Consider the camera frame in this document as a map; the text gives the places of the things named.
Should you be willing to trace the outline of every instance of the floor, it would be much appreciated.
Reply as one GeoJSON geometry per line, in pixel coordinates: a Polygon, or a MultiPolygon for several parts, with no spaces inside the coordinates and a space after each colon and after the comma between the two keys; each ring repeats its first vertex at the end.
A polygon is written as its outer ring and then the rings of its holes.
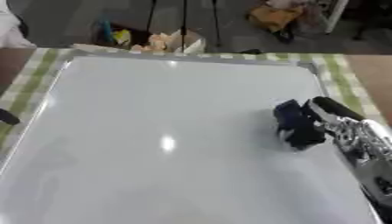
{"type": "MultiPolygon", "coordinates": [[[[209,52],[235,53],[256,48],[273,53],[392,53],[392,31],[369,31],[365,41],[353,41],[357,24],[349,21],[341,21],[332,34],[296,38],[289,45],[282,44],[244,19],[244,14],[260,0],[218,0],[223,45],[217,48],[211,0],[188,2],[188,27],[207,39],[209,52]]],[[[48,47],[87,43],[91,24],[100,18],[145,29],[151,6],[149,0],[8,0],[8,3],[30,26],[29,39],[48,47]]],[[[175,32],[181,26],[182,3],[183,0],[157,0],[151,30],[175,32]]]]}

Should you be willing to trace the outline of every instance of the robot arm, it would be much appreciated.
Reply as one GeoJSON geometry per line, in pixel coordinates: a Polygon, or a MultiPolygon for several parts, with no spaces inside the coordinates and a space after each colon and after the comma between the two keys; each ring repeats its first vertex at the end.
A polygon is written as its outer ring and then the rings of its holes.
{"type": "Polygon", "coordinates": [[[279,135],[297,151],[331,136],[375,210],[392,223],[392,135],[387,129],[327,97],[302,107],[287,101],[275,108],[274,116],[279,135]]]}

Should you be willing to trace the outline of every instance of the white board surface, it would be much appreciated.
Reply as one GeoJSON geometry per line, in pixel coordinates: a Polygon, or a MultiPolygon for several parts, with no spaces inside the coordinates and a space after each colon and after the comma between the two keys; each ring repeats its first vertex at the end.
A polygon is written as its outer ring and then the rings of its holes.
{"type": "Polygon", "coordinates": [[[294,66],[80,57],[0,176],[0,223],[373,223],[330,143],[283,150],[294,66]]]}

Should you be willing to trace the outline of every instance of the tripod leg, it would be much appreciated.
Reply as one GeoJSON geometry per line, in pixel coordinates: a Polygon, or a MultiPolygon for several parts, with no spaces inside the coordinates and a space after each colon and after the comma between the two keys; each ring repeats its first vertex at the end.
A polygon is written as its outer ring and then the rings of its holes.
{"type": "Polygon", "coordinates": [[[146,31],[149,32],[151,28],[152,18],[154,16],[155,7],[157,6],[157,0],[152,0],[151,2],[151,10],[149,15],[149,21],[147,22],[146,31]]]}
{"type": "Polygon", "coordinates": [[[188,12],[188,0],[184,0],[184,8],[183,8],[183,15],[182,15],[182,26],[181,26],[181,50],[182,53],[186,49],[186,19],[187,19],[187,12],[188,12]]]}
{"type": "Polygon", "coordinates": [[[213,1],[213,17],[215,20],[215,30],[216,30],[216,46],[220,47],[221,46],[221,31],[219,29],[218,11],[216,9],[217,0],[212,0],[212,1],[213,1]]]}

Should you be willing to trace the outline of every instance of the green checkered tablecloth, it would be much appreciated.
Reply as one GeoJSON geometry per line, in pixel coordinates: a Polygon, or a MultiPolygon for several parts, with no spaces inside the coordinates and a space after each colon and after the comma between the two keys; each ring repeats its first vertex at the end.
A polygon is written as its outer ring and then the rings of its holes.
{"type": "MultiPolygon", "coordinates": [[[[4,93],[0,99],[0,108],[8,109],[12,114],[18,116],[22,123],[16,126],[0,123],[0,155],[7,155],[10,148],[18,141],[45,92],[53,83],[57,71],[66,60],[73,57],[74,51],[72,49],[37,49],[19,76],[4,93]]],[[[105,50],[105,52],[116,52],[116,50],[105,50]]],[[[199,56],[245,60],[311,61],[318,67],[319,78],[330,97],[346,104],[369,119],[385,123],[380,111],[375,107],[367,91],[350,69],[344,55],[265,53],[262,55],[201,54],[199,56]]]]}

